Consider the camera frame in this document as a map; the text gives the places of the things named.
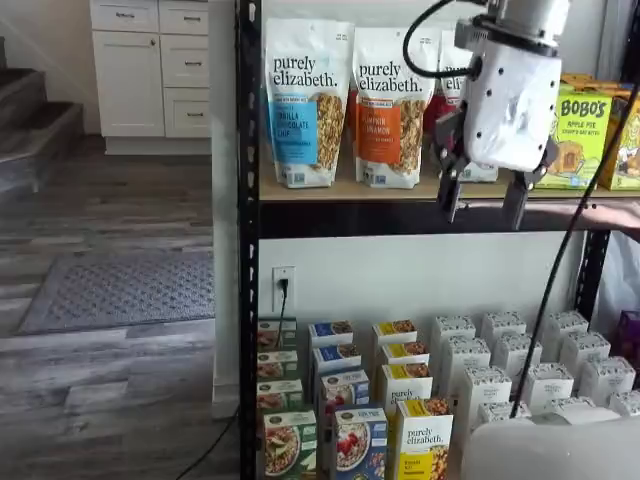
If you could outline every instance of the wooden floor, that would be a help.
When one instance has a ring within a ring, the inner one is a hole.
[[[168,479],[215,439],[213,322],[21,337],[56,255],[209,250],[206,157],[105,157],[88,139],[0,202],[0,479]],[[236,478],[235,429],[187,478]]]

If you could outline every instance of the yellow box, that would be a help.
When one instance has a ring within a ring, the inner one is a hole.
[[[630,92],[619,92],[613,99],[607,144],[613,138],[622,112],[629,103]],[[614,145],[606,166],[600,177],[600,185],[609,190],[640,190],[640,99],[636,100],[627,123],[622,129],[620,139]]]

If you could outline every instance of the black cable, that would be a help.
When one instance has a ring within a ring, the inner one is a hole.
[[[423,68],[420,68],[415,63],[413,63],[413,60],[411,60],[411,57],[409,56],[409,41],[411,40],[411,37],[413,36],[415,31],[418,29],[418,27],[431,15],[433,15],[438,10],[449,5],[454,1],[455,0],[440,0],[437,3],[434,3],[429,8],[427,8],[424,12],[422,12],[420,16],[416,18],[415,21],[411,24],[411,26],[409,27],[409,30],[407,30],[407,34],[404,36],[404,41],[402,42],[402,57],[404,58],[404,61],[409,67],[409,69],[416,75],[420,75],[421,77],[435,78],[436,80],[440,80],[442,78],[466,77],[468,75],[473,74],[474,70],[472,68],[456,68],[454,70],[435,71],[435,72],[424,70]]]
[[[636,102],[636,97],[638,96],[639,85],[640,83],[638,82],[638,80],[636,80],[636,83],[633,86],[633,90],[631,91],[631,96],[629,97],[629,100],[627,102],[627,106],[625,107],[624,112],[622,112],[622,117],[620,118],[620,122],[618,123],[616,130],[613,133],[613,137],[609,141],[609,145],[607,145],[607,148],[604,151],[604,156],[600,161],[600,165],[598,165],[598,168],[596,169],[596,172],[594,173],[593,178],[591,179],[591,182],[589,182],[589,186],[587,186],[587,189],[584,191],[584,195],[582,195],[582,198],[580,199],[578,208],[576,208],[576,211],[571,217],[571,221],[569,222],[567,231],[565,232],[564,237],[562,238],[560,249],[556,254],[556,259],[553,262],[553,267],[551,267],[551,272],[549,273],[549,279],[547,280],[547,286],[544,289],[544,294],[542,295],[542,302],[540,303],[540,308],[538,309],[538,316],[536,317],[536,323],[533,328],[533,333],[531,334],[531,344],[529,345],[529,350],[527,351],[527,358],[524,361],[522,376],[520,377],[520,382],[518,383],[516,396],[513,401],[513,408],[511,409],[511,418],[515,418],[516,414],[518,413],[518,407],[520,405],[520,400],[522,399],[522,391],[524,389],[524,382],[527,378],[527,373],[529,372],[529,368],[531,367],[531,359],[533,358],[533,351],[535,350],[536,338],[538,338],[540,327],[542,325],[542,319],[544,318],[544,311],[547,308],[547,302],[549,301],[549,295],[551,294],[551,289],[553,288],[553,282],[555,282],[556,276],[558,275],[558,270],[560,269],[560,262],[562,262],[562,257],[564,257],[565,251],[567,250],[569,240],[571,240],[571,235],[573,234],[573,231],[576,228],[578,219],[580,218],[580,215],[582,215],[582,211],[586,207],[587,202],[589,201],[589,197],[591,196],[591,193],[593,193],[593,189],[596,187],[598,183],[598,179],[600,178],[600,175],[602,174],[604,167],[607,164],[607,160],[611,156],[611,153],[613,152],[614,147],[617,145],[620,135],[622,134],[622,129],[627,123],[627,119],[629,118],[629,115],[633,110],[633,106]]]
[[[213,452],[213,450],[218,446],[218,444],[220,443],[220,440],[222,440],[222,437],[224,437],[224,435],[229,431],[229,429],[231,428],[231,425],[233,425],[233,422],[235,422],[236,418],[238,417],[238,412],[240,411],[240,406],[238,405],[238,408],[236,408],[235,413],[233,414],[233,416],[229,419],[229,421],[227,422],[227,424],[224,427],[224,430],[222,430],[222,432],[220,432],[220,435],[218,435],[218,438],[215,439],[215,441],[213,442],[213,444],[207,449],[206,452],[204,452],[202,455],[200,455],[200,457],[193,462],[191,465],[189,465],[187,468],[185,468],[182,473],[180,475],[178,475],[176,477],[176,480],[180,480],[181,478],[184,478],[185,475],[187,475],[191,470],[193,470],[194,468],[196,468],[198,465],[200,465],[205,458],[207,458],[207,456]]]

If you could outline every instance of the cereal box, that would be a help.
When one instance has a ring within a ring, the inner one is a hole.
[[[551,136],[558,155],[536,188],[587,187],[602,159],[611,96],[561,85]]]
[[[522,377],[522,369],[527,358],[527,352],[531,345],[531,335],[522,333],[520,335],[504,335],[496,342],[493,351],[491,365],[500,367],[507,372],[507,375],[513,382],[513,390],[516,389]],[[531,357],[531,365],[540,363],[540,355],[542,354],[542,345],[536,342]]]
[[[391,478],[446,480],[453,415],[441,398],[398,403]]]
[[[257,396],[257,408],[262,411],[298,407],[303,400],[302,382],[299,379],[258,382]]]
[[[461,449],[478,421],[478,407],[482,403],[508,402],[511,383],[506,372],[498,367],[465,369],[453,427],[453,438]]]
[[[640,415],[640,392],[633,390],[626,393],[614,393],[611,395],[609,408],[622,417]]]
[[[434,390],[438,391],[441,377],[441,356],[447,339],[453,337],[474,338],[476,327],[467,315],[436,317],[429,338],[429,369],[433,377]]]
[[[491,351],[487,347],[487,342],[481,338],[455,336],[445,342],[442,357],[442,382],[439,395],[449,399],[455,412],[465,369],[488,367]]]
[[[360,367],[362,357],[353,343],[348,345],[333,345],[313,349],[313,361],[315,363],[313,406],[318,411],[320,400],[320,377],[323,374],[343,370],[346,368]]]
[[[595,332],[568,333],[562,342],[560,363],[567,367],[575,379],[573,389],[580,388],[582,367],[586,362],[603,360],[609,356],[611,345],[602,335]]]
[[[336,408],[331,480],[383,480],[387,418],[375,405]]]
[[[527,322],[518,312],[486,313],[482,317],[480,326],[480,338],[487,342],[487,346],[493,352],[496,340],[502,335],[525,333]]]
[[[547,316],[542,330],[543,362],[557,362],[567,333],[586,332],[589,322],[579,312],[552,313]]]
[[[295,318],[258,320],[258,351],[274,350],[276,348],[296,348],[297,322]]]
[[[313,399],[315,394],[314,379],[316,378],[313,349],[334,345],[347,345],[349,343],[353,343],[353,328],[351,328],[349,322],[325,322],[309,325],[309,376],[307,377],[307,392],[310,399]]]
[[[382,404],[389,421],[390,441],[395,438],[393,429],[398,402],[431,397],[432,382],[424,362],[381,367],[377,401]]]
[[[622,113],[629,103],[629,92],[618,92],[613,99],[607,142],[622,121]],[[610,190],[640,190],[640,100],[635,105],[614,145],[599,183]]]
[[[371,359],[369,378],[375,387],[376,367],[379,350],[382,345],[390,343],[406,343],[418,340],[418,330],[411,320],[398,320],[396,322],[378,323],[373,326],[373,347],[371,349]]]
[[[369,378],[364,370],[330,373],[320,377],[322,393],[318,409],[318,424],[322,438],[321,465],[329,471],[331,463],[331,432],[333,415],[339,405],[367,405],[369,403]]]
[[[529,369],[522,398],[533,413],[539,413],[551,400],[569,398],[573,376],[560,363],[541,363]]]
[[[478,423],[476,428],[486,423],[509,420],[512,410],[513,402],[482,403],[480,407],[478,407]],[[518,411],[516,412],[516,418],[528,418],[530,416],[531,411],[529,408],[527,408],[523,402],[520,402]]]
[[[258,353],[258,381],[300,378],[295,350]]]
[[[584,364],[578,394],[606,407],[614,393],[630,392],[635,379],[636,371],[622,357],[593,360]]]
[[[316,417],[300,408],[264,416],[262,461],[267,478],[316,478]]]

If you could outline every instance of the stair step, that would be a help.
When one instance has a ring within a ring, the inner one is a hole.
[[[5,133],[7,140],[0,146],[0,196],[38,191],[55,160],[82,134],[82,106],[43,103]]]
[[[20,125],[46,98],[43,73],[26,68],[0,70],[0,131]]]

